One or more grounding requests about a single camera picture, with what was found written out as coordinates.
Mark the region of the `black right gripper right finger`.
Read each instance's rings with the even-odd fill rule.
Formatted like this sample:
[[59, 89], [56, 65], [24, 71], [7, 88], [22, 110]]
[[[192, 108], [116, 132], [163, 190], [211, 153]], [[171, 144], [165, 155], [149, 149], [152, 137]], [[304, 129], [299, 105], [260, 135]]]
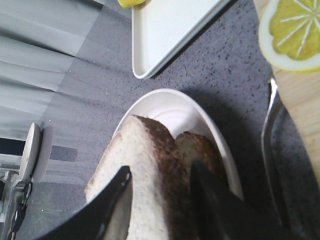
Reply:
[[190, 192], [201, 240], [300, 239], [245, 204], [198, 160], [191, 165]]

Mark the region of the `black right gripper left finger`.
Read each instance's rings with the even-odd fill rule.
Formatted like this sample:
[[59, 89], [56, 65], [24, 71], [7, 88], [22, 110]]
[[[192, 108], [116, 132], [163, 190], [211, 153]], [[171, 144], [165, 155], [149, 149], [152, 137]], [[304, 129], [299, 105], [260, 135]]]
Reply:
[[125, 240], [132, 212], [132, 173], [122, 166], [81, 211], [40, 240]]

